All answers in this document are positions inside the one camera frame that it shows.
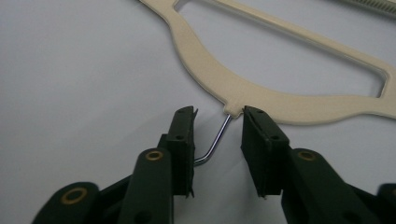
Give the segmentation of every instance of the beige plastic frame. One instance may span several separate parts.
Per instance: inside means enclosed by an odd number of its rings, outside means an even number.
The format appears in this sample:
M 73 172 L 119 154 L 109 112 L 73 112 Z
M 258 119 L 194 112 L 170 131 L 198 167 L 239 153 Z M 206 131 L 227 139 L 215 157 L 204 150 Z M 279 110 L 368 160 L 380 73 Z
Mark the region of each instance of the beige plastic frame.
M 226 114 L 237 118 L 243 113 L 244 106 L 250 105 L 264 110 L 275 121 L 288 124 L 319 124 L 359 114 L 396 119 L 396 69 L 389 64 L 235 1 L 214 0 L 222 6 L 373 69 L 386 79 L 378 98 L 359 95 L 305 96 L 269 90 L 241 78 L 218 62 L 205 49 L 183 17 L 175 11 L 177 1 L 141 0 L 167 22 L 184 66 L 206 91 L 225 104 Z

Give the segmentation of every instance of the metal wire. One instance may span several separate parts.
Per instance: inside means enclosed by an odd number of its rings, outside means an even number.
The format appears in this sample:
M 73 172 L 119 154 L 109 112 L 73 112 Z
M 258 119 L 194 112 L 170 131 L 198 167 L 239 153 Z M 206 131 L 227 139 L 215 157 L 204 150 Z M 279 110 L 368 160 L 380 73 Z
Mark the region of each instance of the metal wire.
M 213 141 L 212 146 L 203 157 L 194 160 L 194 166 L 200 166 L 206 163 L 213 156 L 213 153 L 215 152 L 216 147 L 218 146 L 219 141 L 222 135 L 224 134 L 224 131 L 227 129 L 227 126 L 230 123 L 231 119 L 232 119 L 231 115 L 227 115 L 227 118 L 224 120 L 223 124 L 221 125 L 221 128 L 215 140 Z

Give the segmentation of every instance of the brass rivet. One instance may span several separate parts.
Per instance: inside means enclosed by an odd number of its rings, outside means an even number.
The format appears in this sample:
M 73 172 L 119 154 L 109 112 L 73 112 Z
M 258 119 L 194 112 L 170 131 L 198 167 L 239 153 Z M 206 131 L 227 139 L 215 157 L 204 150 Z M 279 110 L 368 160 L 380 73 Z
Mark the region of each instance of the brass rivet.
M 150 151 L 146 154 L 146 159 L 149 161 L 158 161 L 163 158 L 163 153 L 161 151 Z
M 310 151 L 300 151 L 298 156 L 305 161 L 314 161 L 317 159 L 314 153 Z
M 69 197 L 72 193 L 79 193 L 79 195 L 77 198 L 70 199 Z M 64 194 L 64 196 L 62 196 L 61 202 L 63 204 L 67 204 L 67 205 L 79 203 L 82 199 L 85 198 L 85 196 L 87 196 L 87 194 L 88 194 L 88 191 L 84 188 L 70 189 L 69 191 L 67 191 Z

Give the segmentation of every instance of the black clamp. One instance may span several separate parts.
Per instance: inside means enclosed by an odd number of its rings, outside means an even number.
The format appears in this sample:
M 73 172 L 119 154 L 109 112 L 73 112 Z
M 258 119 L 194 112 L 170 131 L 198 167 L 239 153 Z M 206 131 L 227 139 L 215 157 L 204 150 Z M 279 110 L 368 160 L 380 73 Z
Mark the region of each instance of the black clamp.
M 143 151 L 134 173 L 99 190 L 75 183 L 58 190 L 34 224 L 173 223 L 173 196 L 193 195 L 192 106 L 179 109 L 156 148 Z M 396 223 L 396 184 L 377 195 L 349 186 L 315 151 L 291 149 L 288 137 L 260 109 L 246 106 L 244 153 L 260 197 L 280 195 L 289 224 Z

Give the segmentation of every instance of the white background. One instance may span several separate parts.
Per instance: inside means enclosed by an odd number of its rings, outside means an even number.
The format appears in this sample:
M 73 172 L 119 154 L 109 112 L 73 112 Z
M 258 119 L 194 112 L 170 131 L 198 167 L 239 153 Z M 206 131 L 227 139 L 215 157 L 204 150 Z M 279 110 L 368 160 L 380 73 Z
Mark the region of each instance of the white background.
M 396 20 L 331 0 L 240 0 L 396 66 Z M 300 94 L 376 97 L 384 80 L 355 64 L 239 17 L 210 0 L 177 6 L 207 49 L 236 74 Z M 225 115 L 182 66 L 166 24 L 130 0 L 0 2 L 0 223 L 31 223 L 56 190 L 103 189 L 156 147 L 173 113 L 199 108 L 196 157 Z M 280 125 L 292 147 L 321 153 L 349 184 L 396 182 L 396 120 L 361 115 Z M 234 120 L 195 169 L 195 198 L 175 198 L 175 223 L 286 223 L 280 197 L 257 197 Z

